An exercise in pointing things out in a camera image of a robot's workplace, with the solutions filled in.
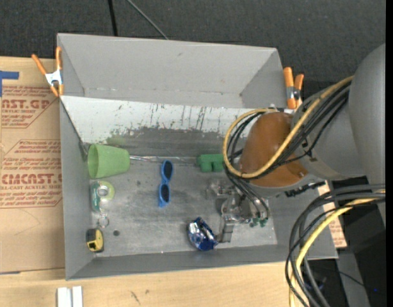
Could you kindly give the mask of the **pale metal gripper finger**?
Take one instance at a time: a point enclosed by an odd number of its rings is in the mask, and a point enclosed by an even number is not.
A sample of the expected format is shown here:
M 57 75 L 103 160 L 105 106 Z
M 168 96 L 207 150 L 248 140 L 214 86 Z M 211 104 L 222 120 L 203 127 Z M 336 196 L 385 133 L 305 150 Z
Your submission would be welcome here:
M 225 198 L 231 195 L 231 185 L 227 180 L 212 179 L 207 184 L 207 199 Z
M 220 221 L 220 229 L 218 233 L 218 242 L 229 243 L 232 240 L 235 223 L 231 219 L 222 218 Z

